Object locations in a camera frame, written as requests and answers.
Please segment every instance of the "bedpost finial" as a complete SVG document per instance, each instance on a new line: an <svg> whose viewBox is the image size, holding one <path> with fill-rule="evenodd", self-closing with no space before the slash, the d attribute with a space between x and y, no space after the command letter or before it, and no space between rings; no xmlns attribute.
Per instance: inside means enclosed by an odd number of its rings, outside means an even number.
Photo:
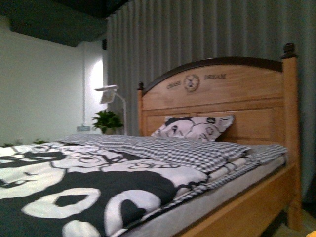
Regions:
<svg viewBox="0 0 316 237"><path fill-rule="evenodd" d="M142 81L140 81L138 83L138 89L137 90L143 90L144 89L144 83Z"/></svg>
<svg viewBox="0 0 316 237"><path fill-rule="evenodd" d="M297 55L294 53L294 49L295 45L293 43L287 43L284 46L284 54L282 55L281 59L297 57Z"/></svg>

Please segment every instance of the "lamp arm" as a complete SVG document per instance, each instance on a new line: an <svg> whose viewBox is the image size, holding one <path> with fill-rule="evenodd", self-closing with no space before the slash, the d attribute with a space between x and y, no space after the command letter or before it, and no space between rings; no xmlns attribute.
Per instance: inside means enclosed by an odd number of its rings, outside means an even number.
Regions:
<svg viewBox="0 0 316 237"><path fill-rule="evenodd" d="M126 114L126 100L121 97L118 93L116 93L116 96L120 98L123 102L123 113L124 113L124 135L127 135L127 114Z"/></svg>

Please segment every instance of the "carved clock emblem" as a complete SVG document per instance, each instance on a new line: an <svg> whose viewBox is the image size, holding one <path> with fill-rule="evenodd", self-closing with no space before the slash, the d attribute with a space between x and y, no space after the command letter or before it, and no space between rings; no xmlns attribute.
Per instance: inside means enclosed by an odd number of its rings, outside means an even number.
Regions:
<svg viewBox="0 0 316 237"><path fill-rule="evenodd" d="M187 91L195 91L199 86L199 77L195 74L189 74L184 79L183 84Z"/></svg>

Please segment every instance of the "bed post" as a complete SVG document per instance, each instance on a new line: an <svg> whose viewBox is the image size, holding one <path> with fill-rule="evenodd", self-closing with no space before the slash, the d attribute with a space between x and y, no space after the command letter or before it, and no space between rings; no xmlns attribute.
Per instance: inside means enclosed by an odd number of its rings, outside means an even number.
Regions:
<svg viewBox="0 0 316 237"><path fill-rule="evenodd" d="M143 116L142 116L142 111L143 111L143 90L144 90L144 84L142 82L138 83L138 127L139 127L139 135L143 136Z"/></svg>
<svg viewBox="0 0 316 237"><path fill-rule="evenodd" d="M298 112L298 78L297 56L294 44L288 43L284 47L283 76L284 76L284 117L285 117L285 146L288 148L290 165L295 167L294 198L289 205L288 226L300 230L302 225L301 204L301 171L300 171L300 133Z"/></svg>

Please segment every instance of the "lamp head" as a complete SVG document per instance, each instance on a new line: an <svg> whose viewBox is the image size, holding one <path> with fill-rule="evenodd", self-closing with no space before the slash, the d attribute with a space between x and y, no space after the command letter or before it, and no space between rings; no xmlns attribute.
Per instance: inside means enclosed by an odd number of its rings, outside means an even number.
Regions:
<svg viewBox="0 0 316 237"><path fill-rule="evenodd" d="M100 104L112 103L118 88L117 85L106 85L102 88L95 89L96 91L103 91Z"/></svg>

